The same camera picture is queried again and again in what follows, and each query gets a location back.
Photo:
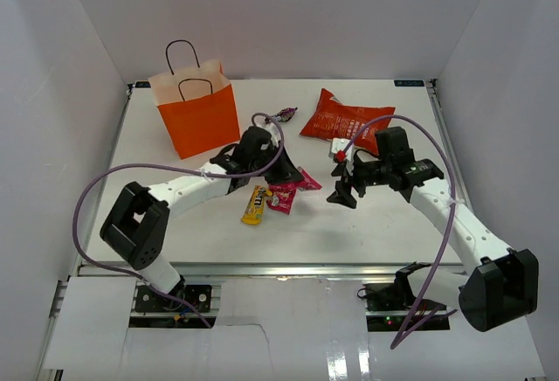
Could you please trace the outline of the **small pink snack packet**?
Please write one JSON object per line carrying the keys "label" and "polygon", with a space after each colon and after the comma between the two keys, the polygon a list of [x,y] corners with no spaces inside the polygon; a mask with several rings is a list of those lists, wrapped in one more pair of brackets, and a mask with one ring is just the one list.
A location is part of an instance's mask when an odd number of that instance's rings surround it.
{"label": "small pink snack packet", "polygon": [[299,191],[318,191],[322,188],[322,185],[313,179],[302,167],[298,167],[297,170],[303,177],[303,180],[297,184]]}

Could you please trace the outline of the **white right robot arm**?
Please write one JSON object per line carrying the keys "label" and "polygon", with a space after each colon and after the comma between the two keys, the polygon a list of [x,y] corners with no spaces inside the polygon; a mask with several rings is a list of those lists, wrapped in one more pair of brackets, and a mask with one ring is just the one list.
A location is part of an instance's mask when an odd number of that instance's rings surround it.
{"label": "white right robot arm", "polygon": [[450,182],[431,160],[418,160],[400,127],[375,135],[378,155],[364,162],[347,139],[331,142],[336,163],[334,192],[327,201],[356,208],[370,186],[386,185],[403,196],[448,238],[465,272],[438,270],[414,262],[397,271],[396,303],[413,310],[425,299],[458,310],[469,324],[486,332],[536,311],[539,262],[528,249],[515,250],[492,233],[464,204],[452,198]]}

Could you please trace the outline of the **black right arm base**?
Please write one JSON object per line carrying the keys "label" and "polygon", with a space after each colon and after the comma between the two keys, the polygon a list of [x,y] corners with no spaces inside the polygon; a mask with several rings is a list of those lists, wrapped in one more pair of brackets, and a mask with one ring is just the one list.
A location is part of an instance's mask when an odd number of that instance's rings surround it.
{"label": "black right arm base", "polygon": [[[369,283],[359,287],[356,296],[365,305],[368,319],[381,322],[402,322],[411,309],[402,294],[392,283]],[[431,300],[422,300],[413,320],[428,316],[439,305]],[[446,317],[449,311],[445,306],[433,314],[433,318]]]}

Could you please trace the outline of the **large red chips bag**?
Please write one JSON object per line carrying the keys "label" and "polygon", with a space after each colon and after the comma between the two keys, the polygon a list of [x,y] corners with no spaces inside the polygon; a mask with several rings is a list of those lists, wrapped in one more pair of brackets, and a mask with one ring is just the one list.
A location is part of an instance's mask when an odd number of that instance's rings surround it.
{"label": "large red chips bag", "polygon": [[324,141],[334,138],[350,140],[367,122],[395,112],[395,107],[346,106],[333,93],[322,88],[314,114],[300,135]]}

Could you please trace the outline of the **small purple candy wrapper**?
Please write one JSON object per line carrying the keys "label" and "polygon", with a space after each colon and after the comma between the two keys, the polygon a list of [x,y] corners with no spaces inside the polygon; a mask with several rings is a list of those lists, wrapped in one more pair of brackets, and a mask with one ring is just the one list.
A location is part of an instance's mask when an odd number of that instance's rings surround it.
{"label": "small purple candy wrapper", "polygon": [[280,110],[277,114],[272,115],[272,118],[280,123],[285,123],[293,119],[297,112],[296,107],[286,107]]}

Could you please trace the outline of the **yellow M&M's packet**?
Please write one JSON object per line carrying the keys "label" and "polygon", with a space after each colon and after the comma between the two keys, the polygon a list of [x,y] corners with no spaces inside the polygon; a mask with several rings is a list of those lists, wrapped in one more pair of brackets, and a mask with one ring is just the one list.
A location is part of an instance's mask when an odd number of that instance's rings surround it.
{"label": "yellow M&M's packet", "polygon": [[241,222],[246,225],[259,225],[262,222],[266,200],[272,192],[264,186],[256,185],[248,205],[245,208]]}

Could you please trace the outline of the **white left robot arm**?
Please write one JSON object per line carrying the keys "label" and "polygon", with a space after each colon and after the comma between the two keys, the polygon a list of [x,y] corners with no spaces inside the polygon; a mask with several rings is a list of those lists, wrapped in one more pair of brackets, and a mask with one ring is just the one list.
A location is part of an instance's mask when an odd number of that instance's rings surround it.
{"label": "white left robot arm", "polygon": [[157,303],[177,309],[184,300],[184,279],[162,255],[169,219],[227,196],[253,177],[269,184],[304,180],[271,125],[249,127],[239,142],[222,148],[193,175],[150,186],[127,184],[101,226],[100,237],[155,288]]}

